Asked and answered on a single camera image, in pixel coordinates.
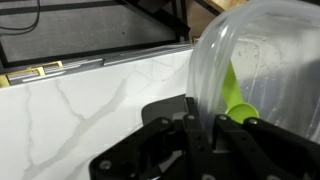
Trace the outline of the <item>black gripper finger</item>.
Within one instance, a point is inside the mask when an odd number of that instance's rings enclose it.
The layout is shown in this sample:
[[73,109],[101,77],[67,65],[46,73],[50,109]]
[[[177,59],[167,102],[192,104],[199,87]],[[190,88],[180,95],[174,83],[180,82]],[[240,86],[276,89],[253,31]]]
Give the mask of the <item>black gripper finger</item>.
[[184,116],[184,128],[186,131],[202,132],[203,125],[199,119],[199,113],[195,100],[192,97],[185,98],[187,114]]

